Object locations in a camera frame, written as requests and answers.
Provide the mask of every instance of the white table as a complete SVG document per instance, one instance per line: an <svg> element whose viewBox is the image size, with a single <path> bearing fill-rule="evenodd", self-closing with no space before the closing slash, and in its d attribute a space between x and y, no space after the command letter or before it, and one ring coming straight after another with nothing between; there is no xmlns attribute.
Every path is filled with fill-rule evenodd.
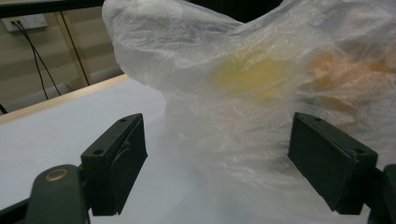
<svg viewBox="0 0 396 224"><path fill-rule="evenodd" d="M1 116L0 209L29 197L35 177L48 168L79 165L80 154L117 119L143 113L148 159L122 214L91 217L92 223L282 223L210 194L205 176L165 131L165 103L159 92L120 76Z"/></svg>

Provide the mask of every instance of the wall outlet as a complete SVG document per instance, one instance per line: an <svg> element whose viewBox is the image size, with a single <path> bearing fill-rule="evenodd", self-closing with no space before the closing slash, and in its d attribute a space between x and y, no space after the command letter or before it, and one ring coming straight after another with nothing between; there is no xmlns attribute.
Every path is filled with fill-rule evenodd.
<svg viewBox="0 0 396 224"><path fill-rule="evenodd" d="M3 19L3 23L9 32L19 31L18 27L13 22L22 25L25 30L34 29L38 27L48 26L44 14L35 14L29 16L10 17Z"/></svg>

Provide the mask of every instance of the plastic bag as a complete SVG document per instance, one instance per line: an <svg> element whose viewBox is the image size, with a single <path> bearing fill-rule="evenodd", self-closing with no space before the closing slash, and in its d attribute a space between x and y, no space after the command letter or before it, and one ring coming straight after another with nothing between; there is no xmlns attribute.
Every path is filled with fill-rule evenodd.
<svg viewBox="0 0 396 224"><path fill-rule="evenodd" d="M396 6L291 1L249 23L175 0L106 0L121 69L161 91L178 147L220 197L290 223L337 216L287 157L312 114L396 162Z"/></svg>

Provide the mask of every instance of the screw hole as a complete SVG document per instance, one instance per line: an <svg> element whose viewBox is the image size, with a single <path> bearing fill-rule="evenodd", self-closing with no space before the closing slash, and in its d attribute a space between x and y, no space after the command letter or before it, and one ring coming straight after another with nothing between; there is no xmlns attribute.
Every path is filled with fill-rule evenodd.
<svg viewBox="0 0 396 224"><path fill-rule="evenodd" d="M354 151L356 151L359 154L364 154L364 150L360 148L353 148Z"/></svg>
<svg viewBox="0 0 396 224"><path fill-rule="evenodd" d="M102 153L103 153L103 150L102 150L102 149L97 149L97 150L95 150L95 151L93 152L93 155L99 156L99 155L102 154Z"/></svg>

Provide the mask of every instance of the table surface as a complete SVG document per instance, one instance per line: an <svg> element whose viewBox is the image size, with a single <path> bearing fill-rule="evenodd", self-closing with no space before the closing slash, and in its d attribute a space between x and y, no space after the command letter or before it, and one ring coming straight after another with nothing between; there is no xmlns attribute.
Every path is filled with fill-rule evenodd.
<svg viewBox="0 0 396 224"><path fill-rule="evenodd" d="M167 134L165 105L158 91L124 75L1 116L0 209L28 198L41 172L79 165L80 154L116 120L142 113L148 159L122 214L92 223L306 223L257 217L213 196Z"/></svg>

